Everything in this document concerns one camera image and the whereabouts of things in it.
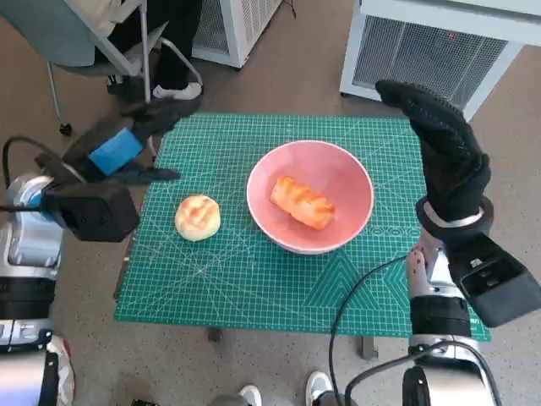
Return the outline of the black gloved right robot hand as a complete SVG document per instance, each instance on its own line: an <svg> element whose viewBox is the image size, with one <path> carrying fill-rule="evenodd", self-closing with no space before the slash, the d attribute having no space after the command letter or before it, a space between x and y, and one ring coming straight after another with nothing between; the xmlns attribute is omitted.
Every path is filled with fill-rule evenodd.
<svg viewBox="0 0 541 406"><path fill-rule="evenodd" d="M381 101L409 119L419 138L428 202L442 220L478 213L491 171L462 112L421 85L380 80Z"/></svg>

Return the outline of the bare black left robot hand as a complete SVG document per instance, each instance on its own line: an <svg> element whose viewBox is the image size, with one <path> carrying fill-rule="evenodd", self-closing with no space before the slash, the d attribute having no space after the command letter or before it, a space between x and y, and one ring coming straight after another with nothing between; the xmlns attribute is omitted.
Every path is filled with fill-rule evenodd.
<svg viewBox="0 0 541 406"><path fill-rule="evenodd" d="M200 105L199 98L181 101L165 97L126 107L81 135L63 155L63 161L89 183L113 179L145 185L177 180L178 172L145 166L137 158L152 137L173 130L179 120L197 112Z"/></svg>

